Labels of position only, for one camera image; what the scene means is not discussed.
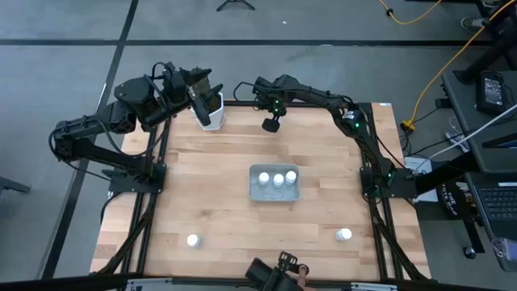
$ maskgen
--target keyboard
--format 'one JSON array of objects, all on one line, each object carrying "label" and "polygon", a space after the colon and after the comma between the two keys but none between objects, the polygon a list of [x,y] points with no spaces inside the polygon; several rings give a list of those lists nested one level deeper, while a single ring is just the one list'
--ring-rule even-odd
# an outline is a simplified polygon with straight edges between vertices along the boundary
[{"label": "keyboard", "polygon": [[491,221],[517,221],[517,187],[478,188]]}]

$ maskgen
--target concrete floor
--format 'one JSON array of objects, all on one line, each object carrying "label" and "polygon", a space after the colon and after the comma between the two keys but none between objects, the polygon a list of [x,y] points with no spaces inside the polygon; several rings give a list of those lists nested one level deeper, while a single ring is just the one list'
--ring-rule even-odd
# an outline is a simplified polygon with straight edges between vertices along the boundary
[{"label": "concrete floor", "polygon": [[[374,0],[250,0],[254,12],[221,1],[140,0],[129,30],[130,40],[467,40],[471,33],[460,20],[478,15],[472,4],[444,3],[428,18],[398,26]],[[400,19],[412,19],[429,2],[389,1]],[[0,3],[0,40],[118,40],[129,0],[4,0]],[[190,69],[211,68],[212,83],[222,82],[231,99],[240,81],[257,76],[274,79],[291,74],[300,82],[349,95],[358,102],[390,102],[397,122],[409,117],[427,82],[459,48],[318,47],[318,46],[126,46],[114,84],[149,73],[156,61],[173,61]],[[63,208],[72,170],[57,162],[46,145],[59,120],[95,111],[116,47],[0,45],[0,175],[32,186],[28,196],[0,195],[0,281],[40,276],[50,240]],[[451,68],[467,66],[485,51],[469,48]],[[493,70],[507,70],[503,61]],[[251,99],[250,88],[238,92]],[[428,91],[419,115],[434,109],[443,93],[437,82]],[[444,109],[422,120],[411,138],[414,149],[443,139],[449,130]],[[120,144],[122,137],[117,137]],[[97,144],[107,146],[103,137]],[[444,146],[426,153],[432,154]],[[452,158],[449,152],[441,159]],[[90,171],[103,167],[91,164]],[[73,220],[57,265],[56,276],[89,271],[99,233],[99,213],[107,183],[85,178]],[[487,247],[486,254],[467,260],[461,248],[466,232],[454,221],[421,221],[422,236],[434,279],[458,285],[512,289],[517,276],[503,272]]]}]

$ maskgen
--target tripod stand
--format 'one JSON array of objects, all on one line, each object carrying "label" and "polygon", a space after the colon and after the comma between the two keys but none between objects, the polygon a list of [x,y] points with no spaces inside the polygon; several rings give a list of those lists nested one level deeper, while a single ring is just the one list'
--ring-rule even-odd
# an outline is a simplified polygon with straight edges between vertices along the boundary
[{"label": "tripod stand", "polygon": [[230,2],[242,2],[242,3],[246,4],[246,6],[248,6],[251,10],[253,10],[253,11],[255,10],[255,7],[253,7],[251,4],[249,4],[248,1],[246,1],[246,0],[226,0],[219,7],[217,7],[216,11],[221,11],[226,6],[226,4],[228,4]]}]

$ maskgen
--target yellow cable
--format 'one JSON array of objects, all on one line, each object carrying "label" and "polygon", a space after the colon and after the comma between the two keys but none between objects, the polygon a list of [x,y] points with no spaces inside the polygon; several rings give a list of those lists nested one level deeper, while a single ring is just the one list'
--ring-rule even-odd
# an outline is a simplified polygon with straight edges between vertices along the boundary
[{"label": "yellow cable", "polygon": [[[428,15],[428,14],[429,14],[429,12],[431,12],[433,9],[435,9],[435,7],[437,7],[437,6],[438,6],[438,4],[440,4],[442,1],[443,1],[443,0],[438,0],[438,2],[437,2],[437,3],[435,3],[435,5],[433,5],[431,8],[429,8],[429,10],[427,10],[427,11],[426,11],[426,13],[424,13],[424,14],[420,15],[419,17],[417,17],[416,19],[413,19],[413,20],[408,21],[408,22],[402,22],[402,21],[399,21],[399,20],[395,17],[395,15],[393,15],[393,12],[390,12],[390,13],[389,13],[389,16],[391,16],[391,18],[392,18],[393,20],[395,20],[395,22],[396,22],[396,23],[398,23],[398,24],[400,24],[400,25],[412,24],[412,23],[415,23],[415,22],[419,21],[420,19],[424,18],[426,15]],[[380,2],[380,4],[382,4],[382,6],[384,6],[384,7],[385,7],[386,11],[388,11],[388,10],[389,10],[388,6],[386,5],[386,3],[385,3],[384,1],[379,0],[379,2]]]},{"label": "yellow cable", "polygon": [[[502,6],[501,8],[499,8],[499,10],[497,10],[492,16],[490,16],[489,20],[491,21],[492,19],[494,19],[499,13],[501,13],[501,11],[503,11],[505,8],[507,8],[511,3],[515,2],[515,0],[511,0],[509,1],[507,4],[505,4],[504,6]],[[422,97],[426,94],[427,90],[429,89],[429,87],[431,86],[431,84],[443,73],[443,71],[445,69],[447,69],[447,67],[463,52],[465,51],[465,49],[473,42],[473,40],[479,36],[481,34],[481,32],[485,30],[485,27],[481,27],[477,32],[476,34],[474,34],[474,36],[469,40],[467,41],[467,43],[463,46],[463,48],[461,48],[461,50],[456,53],[454,55],[454,57],[452,57],[452,59],[450,61],[447,62],[447,64],[445,64],[443,66],[443,68],[436,74],[436,76],[427,84],[426,88],[422,91],[422,94],[420,94],[420,97],[418,97],[418,100],[417,100],[417,103],[414,105],[414,110],[413,110],[413,116],[411,117],[410,120],[404,120],[403,123],[407,126],[411,126],[414,122],[414,119],[417,117],[417,110],[418,110],[418,105],[420,104],[420,100],[422,99]]]}]

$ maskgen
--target white container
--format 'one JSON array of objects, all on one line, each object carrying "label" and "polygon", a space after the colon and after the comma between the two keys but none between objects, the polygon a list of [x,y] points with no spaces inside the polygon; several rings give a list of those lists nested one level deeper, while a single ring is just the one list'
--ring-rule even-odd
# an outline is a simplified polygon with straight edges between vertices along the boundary
[{"label": "white container", "polygon": [[258,176],[258,184],[260,186],[267,186],[268,183],[269,183],[269,174],[266,172],[260,173],[260,175]]},{"label": "white container", "polygon": [[341,229],[336,232],[336,239],[338,241],[346,241],[352,237],[352,231],[349,229]]},{"label": "white container", "polygon": [[187,245],[190,247],[198,247],[201,244],[201,238],[197,234],[191,234],[187,237]]},{"label": "white container", "polygon": [[291,186],[295,182],[296,182],[296,173],[294,171],[289,171],[285,175],[285,184]]},{"label": "white container", "polygon": [[223,126],[226,114],[225,114],[225,99],[223,98],[223,94],[219,92],[219,96],[221,97],[221,107],[217,109],[216,111],[210,113],[208,116],[210,116],[210,125],[203,126],[197,118],[195,118],[195,121],[197,121],[197,124],[200,125],[201,128],[203,128],[206,131],[216,131],[221,129],[221,126]]},{"label": "white container", "polygon": [[280,188],[284,184],[284,176],[282,174],[276,174],[273,178],[273,186]]}]

